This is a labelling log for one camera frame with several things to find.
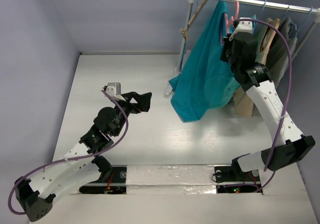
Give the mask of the pink plastic hanger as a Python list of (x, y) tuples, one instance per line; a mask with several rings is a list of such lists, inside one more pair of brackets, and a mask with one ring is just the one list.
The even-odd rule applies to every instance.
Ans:
[(228, 17), (227, 12), (224, 12), (221, 15), (220, 26), (219, 26), (219, 40), (220, 40), (221, 45), (223, 45), (223, 43), (224, 43), (224, 41), (223, 41), (224, 37), (231, 32), (234, 20), (238, 19), (238, 17), (239, 17), (239, 11), (240, 11), (239, 10), (240, 9), (239, 1), (238, 0), (235, 1), (234, 5), (235, 5), (234, 15)]

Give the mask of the teal blue t-shirt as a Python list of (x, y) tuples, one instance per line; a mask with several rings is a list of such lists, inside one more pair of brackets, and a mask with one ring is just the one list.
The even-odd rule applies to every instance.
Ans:
[(189, 60), (185, 63), (178, 84), (171, 98), (171, 104), (180, 119), (184, 122), (200, 120), (210, 108), (205, 96), (205, 85), (210, 75), (210, 55), (213, 47), (219, 44), (217, 12), (214, 9), (211, 18), (195, 44)]

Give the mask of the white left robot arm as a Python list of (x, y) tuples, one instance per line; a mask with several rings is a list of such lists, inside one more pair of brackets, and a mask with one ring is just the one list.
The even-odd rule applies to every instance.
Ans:
[(10, 209), (15, 197), (23, 209), (22, 215), (36, 222), (72, 189), (91, 179), (101, 182), (111, 179), (113, 167), (103, 153), (125, 137), (130, 114), (149, 111), (152, 93), (110, 95), (106, 88), (101, 91), (115, 106), (102, 108), (88, 132), (61, 159), (41, 165), (17, 179), (8, 198)]

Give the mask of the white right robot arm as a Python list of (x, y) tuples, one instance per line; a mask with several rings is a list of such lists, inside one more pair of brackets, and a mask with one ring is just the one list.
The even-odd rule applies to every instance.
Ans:
[(284, 111), (269, 70), (255, 61), (257, 40), (249, 32), (228, 34), (223, 40), (221, 61), (230, 65), (235, 80), (257, 107), (275, 141), (273, 149), (233, 159), (231, 176), (242, 180), (252, 170), (277, 171), (301, 161), (315, 146), (315, 140), (305, 136)]

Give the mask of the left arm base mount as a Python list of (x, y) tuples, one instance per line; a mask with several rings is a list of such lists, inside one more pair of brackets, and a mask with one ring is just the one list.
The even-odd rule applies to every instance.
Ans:
[(81, 194), (126, 194), (127, 166), (113, 167), (103, 156), (92, 161), (98, 167), (99, 178), (79, 188)]

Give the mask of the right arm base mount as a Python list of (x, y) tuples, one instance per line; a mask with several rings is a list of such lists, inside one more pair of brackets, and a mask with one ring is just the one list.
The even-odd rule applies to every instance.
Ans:
[(231, 164), (214, 167), (211, 180), (215, 183), (217, 194), (262, 193), (261, 179), (258, 170), (243, 172), (238, 158)]

